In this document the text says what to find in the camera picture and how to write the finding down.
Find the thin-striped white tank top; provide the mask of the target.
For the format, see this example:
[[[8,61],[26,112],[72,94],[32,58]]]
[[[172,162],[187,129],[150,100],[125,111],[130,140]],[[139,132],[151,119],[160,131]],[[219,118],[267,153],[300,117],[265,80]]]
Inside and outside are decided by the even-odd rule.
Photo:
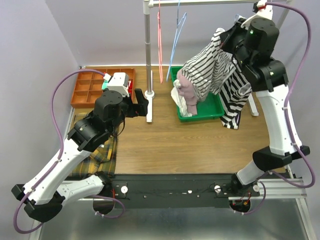
[[[237,61],[221,49],[221,34],[225,30],[217,28],[210,43],[197,55],[186,61],[182,75],[192,83],[199,101],[203,102],[209,93],[218,94],[224,82],[236,70]]]

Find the light blue wire hanger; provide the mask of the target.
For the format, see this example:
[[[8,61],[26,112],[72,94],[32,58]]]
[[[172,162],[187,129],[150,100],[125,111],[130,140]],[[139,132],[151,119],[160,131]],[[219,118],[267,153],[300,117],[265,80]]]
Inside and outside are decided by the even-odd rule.
[[[181,31],[182,31],[184,24],[185,24],[185,21],[187,19],[186,12],[180,17],[180,5],[181,5],[181,1],[179,0],[177,3],[176,29],[175,29],[174,39],[173,39],[173,43],[172,43],[169,66],[168,66],[167,75],[166,75],[166,82],[168,82],[168,80],[169,80],[170,70],[172,68],[177,44],[178,44],[178,41],[179,41],[179,38],[181,35]]]

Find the green plastic bin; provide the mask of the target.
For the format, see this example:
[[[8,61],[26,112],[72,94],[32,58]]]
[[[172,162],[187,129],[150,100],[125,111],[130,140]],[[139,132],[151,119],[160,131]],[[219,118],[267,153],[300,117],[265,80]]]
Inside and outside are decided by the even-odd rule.
[[[172,81],[172,84],[174,80],[177,79],[178,74],[181,73],[180,69],[181,69],[180,66],[171,67],[169,74],[170,74],[170,79]],[[197,107],[197,115],[193,115],[191,117],[181,117],[177,107],[177,115],[179,120],[185,123],[203,121],[203,120],[212,120],[212,119],[220,118],[225,113],[219,96],[214,95],[211,92],[206,95],[204,101],[200,101],[200,99],[198,98],[196,107]]]

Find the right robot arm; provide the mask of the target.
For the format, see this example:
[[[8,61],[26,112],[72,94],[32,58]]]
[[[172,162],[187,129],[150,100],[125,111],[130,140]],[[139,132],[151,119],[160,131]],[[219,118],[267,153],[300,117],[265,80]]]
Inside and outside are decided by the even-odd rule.
[[[240,17],[220,36],[220,48],[237,61],[240,73],[258,98],[267,125],[269,145],[252,154],[252,161],[231,177],[228,191],[236,196],[264,173],[310,154],[300,141],[286,99],[289,93],[284,64],[271,54],[279,36],[275,23],[264,17]]]

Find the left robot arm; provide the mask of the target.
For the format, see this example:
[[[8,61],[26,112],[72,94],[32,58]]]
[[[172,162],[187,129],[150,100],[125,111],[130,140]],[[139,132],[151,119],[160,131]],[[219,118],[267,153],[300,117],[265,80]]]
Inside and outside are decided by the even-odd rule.
[[[134,92],[137,103],[116,90],[104,90],[95,100],[94,109],[69,131],[63,149],[32,180],[12,188],[12,194],[30,218],[45,223],[68,203],[89,196],[112,196],[112,181],[101,171],[75,183],[63,184],[63,181],[109,137],[116,136],[125,118],[147,115],[148,100],[141,89],[136,88]]]

